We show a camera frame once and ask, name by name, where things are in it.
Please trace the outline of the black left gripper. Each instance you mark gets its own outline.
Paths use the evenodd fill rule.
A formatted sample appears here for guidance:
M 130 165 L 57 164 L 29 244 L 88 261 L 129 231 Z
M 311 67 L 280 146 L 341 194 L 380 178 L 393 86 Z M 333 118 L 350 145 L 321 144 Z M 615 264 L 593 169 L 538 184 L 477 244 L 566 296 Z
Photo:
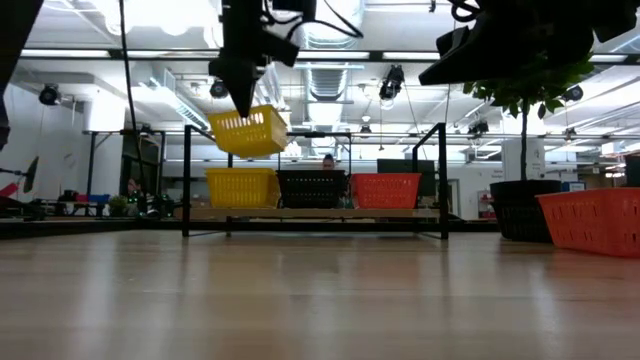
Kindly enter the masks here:
M 224 73 L 220 78 L 237 112 L 246 118 L 258 80 L 258 74 L 249 70 L 266 67 L 272 60 L 292 67 L 299 54 L 300 47 L 290 38 L 269 28 L 314 20 L 316 0 L 222 0 L 222 5 L 224 44 L 209 62 L 209 72 Z

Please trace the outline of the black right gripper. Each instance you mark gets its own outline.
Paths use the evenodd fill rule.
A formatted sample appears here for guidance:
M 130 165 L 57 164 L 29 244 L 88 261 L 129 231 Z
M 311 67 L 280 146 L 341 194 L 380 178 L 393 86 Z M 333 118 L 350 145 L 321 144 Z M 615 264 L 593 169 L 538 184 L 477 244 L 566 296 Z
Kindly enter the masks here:
M 441 57 L 418 76 L 421 85 L 508 78 L 536 61 L 558 68 L 592 49 L 595 0 L 476 2 L 473 30 L 464 26 L 437 38 Z

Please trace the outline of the yellow plastic slotted basket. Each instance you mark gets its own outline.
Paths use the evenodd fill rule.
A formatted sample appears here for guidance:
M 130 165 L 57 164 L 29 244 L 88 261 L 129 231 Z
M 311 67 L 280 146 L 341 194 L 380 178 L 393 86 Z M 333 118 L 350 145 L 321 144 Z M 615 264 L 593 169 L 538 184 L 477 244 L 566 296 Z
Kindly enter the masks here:
M 287 123 L 272 105 L 252 107 L 247 117 L 230 111 L 208 120 L 218 147 L 241 158 L 276 154 L 287 146 Z
M 276 175 L 276 172 L 270 168 L 207 168 L 206 176 L 222 176 L 222 175 Z
M 273 174 L 213 173 L 207 175 L 207 184 L 215 208 L 275 208 L 280 199 Z

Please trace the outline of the red plastic slotted basket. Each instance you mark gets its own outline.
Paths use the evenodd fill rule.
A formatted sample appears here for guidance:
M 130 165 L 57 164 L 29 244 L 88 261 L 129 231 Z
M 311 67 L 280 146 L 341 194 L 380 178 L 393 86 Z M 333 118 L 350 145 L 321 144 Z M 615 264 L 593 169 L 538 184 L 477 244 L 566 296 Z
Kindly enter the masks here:
M 361 173 L 351 177 L 353 203 L 361 209 L 412 209 L 419 173 Z
M 561 192 L 537 200 L 556 247 L 640 258 L 640 188 Z

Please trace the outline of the white column with poster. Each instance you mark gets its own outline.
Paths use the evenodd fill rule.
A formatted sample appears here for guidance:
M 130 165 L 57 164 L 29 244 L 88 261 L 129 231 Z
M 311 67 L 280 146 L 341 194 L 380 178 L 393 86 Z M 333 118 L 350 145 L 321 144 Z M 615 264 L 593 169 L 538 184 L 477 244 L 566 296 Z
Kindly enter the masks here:
M 501 155 L 504 181 L 521 180 L 521 148 L 520 139 L 507 139 L 502 142 Z M 526 140 L 525 172 L 528 180 L 540 180 L 545 174 L 545 148 L 542 139 Z

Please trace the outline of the black computer monitor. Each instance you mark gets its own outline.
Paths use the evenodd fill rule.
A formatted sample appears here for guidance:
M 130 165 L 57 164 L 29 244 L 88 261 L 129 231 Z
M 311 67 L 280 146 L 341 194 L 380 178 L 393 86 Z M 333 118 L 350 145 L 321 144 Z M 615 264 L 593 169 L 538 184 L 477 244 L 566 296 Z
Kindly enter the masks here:
M 421 197 L 436 195 L 436 170 L 435 162 L 430 160 L 419 160 L 417 166 L 421 174 L 418 195 Z M 413 171 L 412 161 L 409 159 L 378 159 L 378 173 L 411 173 Z

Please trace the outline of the potted green tree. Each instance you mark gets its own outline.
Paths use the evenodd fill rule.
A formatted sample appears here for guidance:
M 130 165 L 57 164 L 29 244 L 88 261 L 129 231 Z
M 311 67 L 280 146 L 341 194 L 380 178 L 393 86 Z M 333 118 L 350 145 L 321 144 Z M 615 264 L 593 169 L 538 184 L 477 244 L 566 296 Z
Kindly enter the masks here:
M 517 180 L 505 180 L 491 187 L 496 202 L 513 198 L 527 201 L 539 194 L 561 188 L 553 180 L 533 180 L 527 174 L 526 160 L 529 114 L 536 109 L 542 119 L 546 114 L 562 107 L 563 95 L 581 78 L 592 72 L 591 53 L 565 64 L 553 65 L 547 53 L 542 52 L 519 68 L 514 75 L 488 80 L 472 80 L 463 85 L 463 92 L 480 99 L 492 107 L 499 107 L 513 117 L 520 117 L 520 175 Z

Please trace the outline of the black equipment box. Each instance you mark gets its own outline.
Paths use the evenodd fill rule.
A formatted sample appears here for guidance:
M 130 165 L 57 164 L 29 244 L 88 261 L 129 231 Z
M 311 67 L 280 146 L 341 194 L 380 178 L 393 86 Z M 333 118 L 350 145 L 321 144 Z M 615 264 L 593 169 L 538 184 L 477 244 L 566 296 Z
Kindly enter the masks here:
M 640 188 L 640 155 L 625 157 L 626 187 Z

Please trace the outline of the large round ceiling duct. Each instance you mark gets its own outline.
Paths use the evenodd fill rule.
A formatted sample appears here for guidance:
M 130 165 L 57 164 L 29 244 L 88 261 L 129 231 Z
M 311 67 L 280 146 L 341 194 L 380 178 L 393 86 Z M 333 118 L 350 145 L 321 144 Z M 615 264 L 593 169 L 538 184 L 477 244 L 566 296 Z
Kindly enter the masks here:
M 298 30 L 297 37 L 304 49 L 352 50 L 357 38 L 350 36 L 361 29 L 365 0 L 317 0 L 315 19 Z M 348 71 L 310 69 L 306 71 L 309 96 L 317 101 L 336 101 L 346 88 Z

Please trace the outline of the black frame LED light bar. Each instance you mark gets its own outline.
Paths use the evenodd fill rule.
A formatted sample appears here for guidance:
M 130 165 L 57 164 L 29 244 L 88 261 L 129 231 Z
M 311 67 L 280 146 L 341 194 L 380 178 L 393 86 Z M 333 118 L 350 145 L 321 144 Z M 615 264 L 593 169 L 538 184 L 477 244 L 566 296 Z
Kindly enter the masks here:
M 124 52 L 116 48 L 104 49 L 65 49 L 65 48 L 27 48 L 21 51 L 23 59 L 46 60 L 120 60 Z M 159 49 L 129 50 L 132 60 L 146 61 L 205 61 L 217 57 L 216 49 Z M 297 60 L 302 62 L 374 62 L 374 63 L 434 63 L 439 54 L 433 51 L 337 51 L 303 50 Z M 595 65 L 640 66 L 639 54 L 596 53 L 590 62 Z

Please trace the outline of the black background metal frame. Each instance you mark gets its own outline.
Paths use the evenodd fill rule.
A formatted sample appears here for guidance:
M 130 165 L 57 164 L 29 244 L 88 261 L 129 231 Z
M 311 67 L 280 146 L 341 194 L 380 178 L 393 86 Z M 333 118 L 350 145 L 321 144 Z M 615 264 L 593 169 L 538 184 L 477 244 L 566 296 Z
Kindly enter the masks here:
M 89 137 L 85 191 L 88 196 L 126 195 L 130 179 L 149 195 L 161 192 L 166 131 L 85 130 L 83 134 Z

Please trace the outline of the black frame wooden shelf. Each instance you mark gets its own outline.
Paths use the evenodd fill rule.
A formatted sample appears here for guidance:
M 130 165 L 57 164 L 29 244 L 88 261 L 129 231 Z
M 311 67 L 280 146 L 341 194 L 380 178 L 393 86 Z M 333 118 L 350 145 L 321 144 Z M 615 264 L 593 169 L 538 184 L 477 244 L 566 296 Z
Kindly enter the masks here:
M 186 125 L 184 127 L 184 151 L 183 151 L 183 195 L 185 200 L 183 201 L 183 212 L 182 212 L 182 220 L 181 220 L 181 234 L 183 237 L 188 237 L 190 235 L 191 229 L 191 161 L 192 161 L 192 133 L 196 132 L 197 134 L 205 137 L 211 142 L 216 142 L 213 136 L 208 134 L 207 132 L 197 128 L 193 125 Z M 436 123 L 423 137 L 418 141 L 418 143 L 412 148 L 412 171 L 418 171 L 418 150 L 421 146 L 423 146 L 427 140 L 429 140 L 433 135 L 438 136 L 438 161 L 440 163 L 447 161 L 446 155 L 446 124 L 445 123 Z M 446 166 L 440 164 L 440 170 L 442 179 L 440 180 L 439 190 L 440 195 L 438 197 L 440 201 L 439 205 L 439 231 L 440 231 L 440 239 L 448 240 L 449 239 L 449 211 L 447 210 L 446 204 L 446 192 L 447 185 L 446 182 L 448 180 L 447 169 Z M 362 216 L 373 216 L 373 217 L 384 217 L 391 218 L 393 216 L 399 216 L 401 218 L 408 218 L 410 216 L 415 216 L 417 210 L 349 210 L 349 209 L 338 209 L 338 210 L 323 210 L 323 209 L 302 209 L 302 210 L 266 210 L 266 209 L 249 209 L 249 210 L 241 210 L 241 209 L 231 209 L 231 210 L 219 210 L 219 216 L 224 216 L 227 225 L 231 223 L 230 218 L 233 216 L 266 216 L 267 218 L 280 218 L 284 217 L 293 217 L 293 218 L 339 218 L 345 219 L 347 217 L 362 217 Z

